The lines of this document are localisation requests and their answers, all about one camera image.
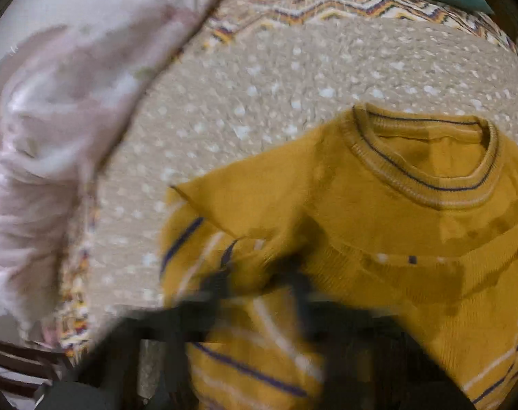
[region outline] yellow shirt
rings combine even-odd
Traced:
[[[321,390],[287,291],[263,290],[297,251],[317,289],[397,313],[477,408],[518,377],[518,146],[485,119],[358,105],[173,187],[168,215],[167,305],[233,268],[211,342],[189,348],[206,406],[309,408]]]

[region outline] sweater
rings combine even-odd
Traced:
[[[271,151],[172,187],[161,233],[166,306],[230,263],[232,298],[189,347],[204,408],[310,408],[322,360],[287,289],[388,309],[477,408],[518,378],[518,146],[476,116],[356,105]]]

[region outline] yellow sweater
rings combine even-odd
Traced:
[[[237,297],[189,348],[205,407],[310,408],[321,390],[287,291],[263,292],[297,250],[317,289],[395,311],[477,408],[518,377],[518,146],[485,119],[355,106],[170,189],[168,211],[167,305],[233,267]]]

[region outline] neckline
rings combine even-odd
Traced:
[[[358,104],[342,119],[345,140],[356,157],[377,177],[412,200],[437,209],[471,208],[486,202],[502,169],[503,141],[495,125],[477,116],[407,114]],[[454,137],[488,140],[487,150],[467,176],[441,178],[414,167],[382,141],[384,136],[431,140]]]

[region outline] crumpled cloth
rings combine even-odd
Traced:
[[[0,301],[22,328],[52,314],[79,192],[141,95],[216,0],[126,0],[29,58],[0,101]]]

